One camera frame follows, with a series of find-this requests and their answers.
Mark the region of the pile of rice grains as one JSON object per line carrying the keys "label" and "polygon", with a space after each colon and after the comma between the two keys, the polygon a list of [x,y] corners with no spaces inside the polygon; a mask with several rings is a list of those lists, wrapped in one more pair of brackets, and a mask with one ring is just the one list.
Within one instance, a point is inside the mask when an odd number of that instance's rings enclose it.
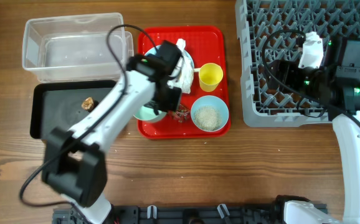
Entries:
{"label": "pile of rice grains", "polygon": [[221,115],[213,106],[202,106],[194,112],[196,126],[204,131],[215,131],[221,126]]}

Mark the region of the light blue bowl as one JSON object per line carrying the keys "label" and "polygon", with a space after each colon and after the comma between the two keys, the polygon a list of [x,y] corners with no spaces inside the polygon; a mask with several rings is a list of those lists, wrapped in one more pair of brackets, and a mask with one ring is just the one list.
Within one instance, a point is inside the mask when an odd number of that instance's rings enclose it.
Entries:
{"label": "light blue bowl", "polygon": [[230,121],[229,109],[217,96],[202,96],[191,107],[191,119],[200,130],[213,133],[223,129]]}

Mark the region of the yellow plastic cup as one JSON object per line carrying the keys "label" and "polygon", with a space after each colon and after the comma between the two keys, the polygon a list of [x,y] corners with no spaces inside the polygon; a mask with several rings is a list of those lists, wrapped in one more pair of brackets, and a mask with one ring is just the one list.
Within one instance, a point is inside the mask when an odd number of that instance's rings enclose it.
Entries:
{"label": "yellow plastic cup", "polygon": [[224,77],[223,69],[215,63],[207,63],[199,69],[199,85],[205,92],[214,91]]}

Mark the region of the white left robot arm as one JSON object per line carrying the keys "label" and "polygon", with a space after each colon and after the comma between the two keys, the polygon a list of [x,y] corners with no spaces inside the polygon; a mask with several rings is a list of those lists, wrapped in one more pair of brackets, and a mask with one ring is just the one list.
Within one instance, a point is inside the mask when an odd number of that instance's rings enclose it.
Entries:
{"label": "white left robot arm", "polygon": [[105,198],[105,155],[119,132],[144,105],[153,112],[177,110],[182,90],[169,86],[184,64],[184,48],[164,41],[155,54],[135,55],[107,96],[86,118],[47,138],[42,181],[65,197],[87,223],[113,223]]}

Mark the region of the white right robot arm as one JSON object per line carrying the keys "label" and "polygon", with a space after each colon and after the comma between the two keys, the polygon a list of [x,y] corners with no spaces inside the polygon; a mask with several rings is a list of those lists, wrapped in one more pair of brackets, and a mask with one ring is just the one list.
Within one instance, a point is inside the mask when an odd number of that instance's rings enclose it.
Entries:
{"label": "white right robot arm", "polygon": [[344,179],[343,223],[360,223],[360,39],[330,38],[294,30],[298,62],[263,61],[270,89],[314,101],[328,114],[336,134]]}

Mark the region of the brown food scrap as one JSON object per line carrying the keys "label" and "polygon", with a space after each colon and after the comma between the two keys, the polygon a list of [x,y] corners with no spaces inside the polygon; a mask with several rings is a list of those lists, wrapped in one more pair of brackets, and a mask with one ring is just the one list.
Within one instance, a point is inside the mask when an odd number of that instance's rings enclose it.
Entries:
{"label": "brown food scrap", "polygon": [[82,109],[91,112],[95,108],[95,100],[92,97],[86,98],[81,104]]}

